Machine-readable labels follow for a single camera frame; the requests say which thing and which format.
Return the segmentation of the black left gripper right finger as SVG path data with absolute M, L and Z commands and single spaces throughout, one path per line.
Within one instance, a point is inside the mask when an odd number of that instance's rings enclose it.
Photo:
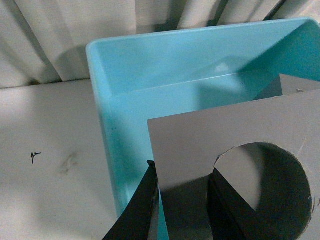
M 257 214 L 217 169 L 208 180 L 208 217 L 215 240 L 260 237 Z

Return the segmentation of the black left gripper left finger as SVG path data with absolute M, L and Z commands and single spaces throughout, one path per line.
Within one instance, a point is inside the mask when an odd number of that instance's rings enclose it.
M 156 240 L 159 225 L 159 182 L 155 162 L 148 169 L 127 207 L 105 240 Z

